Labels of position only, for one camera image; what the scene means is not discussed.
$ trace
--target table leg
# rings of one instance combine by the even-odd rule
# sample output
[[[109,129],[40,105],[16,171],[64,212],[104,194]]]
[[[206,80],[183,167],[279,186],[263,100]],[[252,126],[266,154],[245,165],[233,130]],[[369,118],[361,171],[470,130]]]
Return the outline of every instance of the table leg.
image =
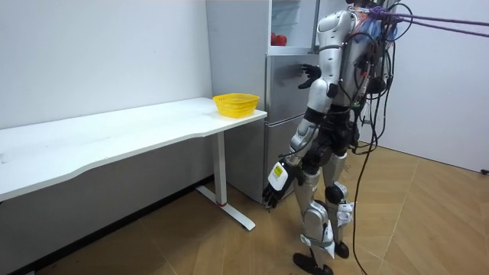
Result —
[[[224,132],[212,136],[212,156],[214,160],[214,182],[215,194],[204,186],[197,187],[197,190],[204,196],[212,200],[222,210],[226,211],[236,221],[241,223],[244,228],[251,230],[254,223],[245,215],[228,204],[226,193],[226,165],[224,152]]]

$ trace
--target yellow label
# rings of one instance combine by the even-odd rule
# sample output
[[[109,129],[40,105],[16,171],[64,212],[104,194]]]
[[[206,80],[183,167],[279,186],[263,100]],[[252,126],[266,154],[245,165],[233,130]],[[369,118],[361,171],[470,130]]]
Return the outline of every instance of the yellow label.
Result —
[[[282,169],[279,166],[276,166],[274,172],[275,175],[280,176],[282,174]]]

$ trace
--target robot leg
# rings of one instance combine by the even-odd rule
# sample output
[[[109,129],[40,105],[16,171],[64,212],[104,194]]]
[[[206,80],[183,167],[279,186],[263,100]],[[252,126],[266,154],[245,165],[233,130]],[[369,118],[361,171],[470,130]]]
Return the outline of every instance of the robot leg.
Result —
[[[355,203],[347,203],[348,190],[338,182],[345,166],[346,154],[332,154],[329,161],[322,167],[322,176],[326,185],[325,197],[329,220],[331,221],[335,239],[335,252],[344,259],[349,257],[348,246],[343,242],[343,228],[353,218]]]
[[[302,180],[294,183],[297,202],[303,219],[304,234],[301,241],[306,244],[311,256],[296,253],[294,263],[307,273],[313,275],[333,275],[326,264],[326,255],[335,256],[335,242],[332,226],[328,220],[328,211],[324,202],[315,201],[320,172],[308,174],[303,172]]]

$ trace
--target wooden floor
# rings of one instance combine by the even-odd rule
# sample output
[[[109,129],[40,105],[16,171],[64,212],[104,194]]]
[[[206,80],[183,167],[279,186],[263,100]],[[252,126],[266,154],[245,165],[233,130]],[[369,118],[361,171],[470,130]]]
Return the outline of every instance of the wooden floor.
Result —
[[[351,192],[363,162],[349,157]],[[324,199],[324,187],[316,194]],[[39,275],[299,275],[307,252],[294,195],[268,212],[233,188],[230,203],[256,223],[245,231],[193,192],[46,267]],[[489,274],[489,177],[379,149],[358,200],[358,256],[369,275]],[[345,232],[351,247],[352,226]],[[335,275],[361,274],[353,257]]]

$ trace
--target robot knee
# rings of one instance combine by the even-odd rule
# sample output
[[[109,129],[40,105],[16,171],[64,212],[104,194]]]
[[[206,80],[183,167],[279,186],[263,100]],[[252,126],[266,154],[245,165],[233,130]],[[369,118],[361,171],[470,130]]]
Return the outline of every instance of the robot knee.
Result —
[[[345,198],[343,191],[336,185],[326,187],[325,191],[326,199],[332,204],[340,204]]]

